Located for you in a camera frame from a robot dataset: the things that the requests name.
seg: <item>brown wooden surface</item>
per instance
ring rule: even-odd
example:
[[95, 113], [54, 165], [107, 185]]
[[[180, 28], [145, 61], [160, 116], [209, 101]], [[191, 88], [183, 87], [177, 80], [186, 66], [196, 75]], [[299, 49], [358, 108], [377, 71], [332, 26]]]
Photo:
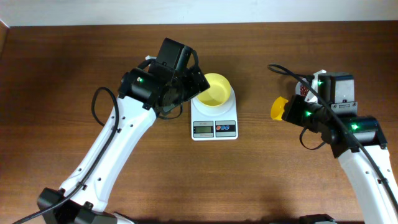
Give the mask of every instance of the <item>brown wooden surface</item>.
[[6, 42], [8, 27], [0, 21], [0, 58]]
[[[0, 61], [0, 222], [35, 212], [84, 158], [101, 126], [90, 103], [99, 86], [115, 93], [122, 75], [165, 37], [193, 47], [204, 72], [228, 78], [237, 94], [239, 138], [195, 142], [190, 105], [158, 120], [127, 160], [107, 211], [162, 220], [279, 220], [328, 213], [362, 220], [329, 146], [299, 143], [301, 128], [270, 119], [274, 100], [296, 81], [267, 70], [321, 69], [355, 76], [359, 114], [375, 116], [398, 172], [398, 22], [176, 26], [14, 27]], [[101, 95], [105, 119], [111, 102]], [[320, 137], [308, 133], [309, 146]], [[42, 223], [41, 218], [32, 223]]]

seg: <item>kitchen scale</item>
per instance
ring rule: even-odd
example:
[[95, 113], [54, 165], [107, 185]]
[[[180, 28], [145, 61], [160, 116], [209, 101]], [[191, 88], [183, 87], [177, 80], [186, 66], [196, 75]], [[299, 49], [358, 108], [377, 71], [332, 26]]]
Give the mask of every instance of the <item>kitchen scale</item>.
[[229, 98], [219, 106], [207, 106], [198, 97], [194, 97], [191, 100], [191, 122], [192, 139], [195, 141], [238, 138], [238, 117], [236, 116], [234, 90], [231, 88]]

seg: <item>wood grain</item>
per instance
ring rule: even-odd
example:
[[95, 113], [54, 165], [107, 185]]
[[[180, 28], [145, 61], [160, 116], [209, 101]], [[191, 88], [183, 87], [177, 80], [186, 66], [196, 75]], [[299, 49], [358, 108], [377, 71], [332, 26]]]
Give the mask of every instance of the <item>wood grain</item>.
[[2, 54], [2, 50], [4, 48], [4, 44], [6, 43], [8, 27], [0, 21], [0, 58]]
[[[90, 113], [99, 86], [122, 75], [165, 37], [193, 47], [204, 72], [226, 76], [237, 94], [239, 138], [195, 142], [190, 105], [158, 120], [126, 162], [108, 212], [192, 221], [280, 220], [327, 213], [363, 216], [330, 147], [308, 151], [301, 128], [269, 117], [296, 82], [267, 70], [321, 69], [355, 77], [359, 114], [375, 116], [398, 172], [398, 22], [305, 22], [163, 26], [13, 27], [0, 60], [0, 222], [37, 210], [44, 187], [56, 189], [99, 134]], [[111, 111], [100, 95], [101, 119]], [[320, 136], [306, 135], [316, 146]], [[32, 223], [42, 223], [36, 219]]]

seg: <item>yellow cup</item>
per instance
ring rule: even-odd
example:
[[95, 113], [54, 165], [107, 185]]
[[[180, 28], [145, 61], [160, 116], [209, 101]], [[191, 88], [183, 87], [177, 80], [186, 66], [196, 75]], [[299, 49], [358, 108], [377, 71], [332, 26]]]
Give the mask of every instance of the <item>yellow cup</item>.
[[205, 75], [210, 88], [200, 93], [197, 98], [206, 106], [220, 106], [225, 103], [231, 95], [231, 85], [222, 75], [209, 73]]
[[289, 101], [281, 96], [275, 100], [275, 102], [271, 108], [271, 118], [272, 119], [282, 121], [282, 115], [285, 112], [284, 106], [287, 102], [289, 102]]

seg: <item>green light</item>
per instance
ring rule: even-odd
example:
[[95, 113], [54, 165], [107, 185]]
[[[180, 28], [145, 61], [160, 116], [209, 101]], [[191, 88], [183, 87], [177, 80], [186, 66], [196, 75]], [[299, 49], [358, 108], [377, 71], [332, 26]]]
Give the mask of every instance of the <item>green light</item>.
[[359, 126], [356, 125], [356, 124], [352, 124], [352, 125], [351, 125], [351, 128], [352, 128], [353, 130], [357, 130], [357, 129], [359, 128]]

